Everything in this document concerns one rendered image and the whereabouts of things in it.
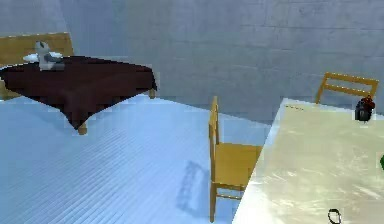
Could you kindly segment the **white pillow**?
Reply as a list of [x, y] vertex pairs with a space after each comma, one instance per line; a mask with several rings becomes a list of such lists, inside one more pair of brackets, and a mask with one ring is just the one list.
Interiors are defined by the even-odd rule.
[[[50, 52], [50, 55], [54, 58], [62, 58], [63, 57], [63, 55], [61, 53], [58, 53], [58, 52]], [[29, 55], [24, 56], [23, 60], [26, 62], [33, 63], [33, 62], [38, 61], [38, 57], [37, 57], [36, 53], [33, 53], [33, 54], [29, 54]]]

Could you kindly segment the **cream dining table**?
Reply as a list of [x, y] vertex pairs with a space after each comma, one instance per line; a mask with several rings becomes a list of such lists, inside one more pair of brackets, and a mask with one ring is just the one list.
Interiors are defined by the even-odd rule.
[[285, 98], [232, 224], [384, 224], [384, 116]]

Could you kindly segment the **yellow wooden chair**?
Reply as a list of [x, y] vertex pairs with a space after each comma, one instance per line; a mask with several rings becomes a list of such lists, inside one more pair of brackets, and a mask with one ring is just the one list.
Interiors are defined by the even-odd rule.
[[325, 90], [344, 93], [362, 98], [373, 98], [377, 92], [379, 81], [355, 75], [326, 72], [321, 80], [315, 103], [321, 102]]
[[241, 196], [220, 194], [219, 189], [244, 192], [262, 152], [262, 146], [220, 141], [218, 97], [214, 96], [208, 120], [210, 154], [209, 221], [215, 221], [216, 200], [241, 200]]

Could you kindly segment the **dark red bed blanket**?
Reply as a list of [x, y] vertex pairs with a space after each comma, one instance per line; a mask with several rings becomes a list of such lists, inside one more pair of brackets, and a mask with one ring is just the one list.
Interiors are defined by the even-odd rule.
[[151, 68], [131, 63], [69, 56], [62, 70], [42, 71], [37, 63], [0, 70], [5, 87], [58, 109], [74, 129], [92, 115], [138, 94], [157, 90]]

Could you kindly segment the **grey and white plush toy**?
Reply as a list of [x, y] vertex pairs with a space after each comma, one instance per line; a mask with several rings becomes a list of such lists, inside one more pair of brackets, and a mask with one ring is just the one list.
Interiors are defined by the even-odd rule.
[[35, 51], [41, 71], [55, 70], [60, 71], [65, 68], [64, 61], [61, 58], [53, 57], [50, 54], [50, 47], [44, 41], [35, 42]]

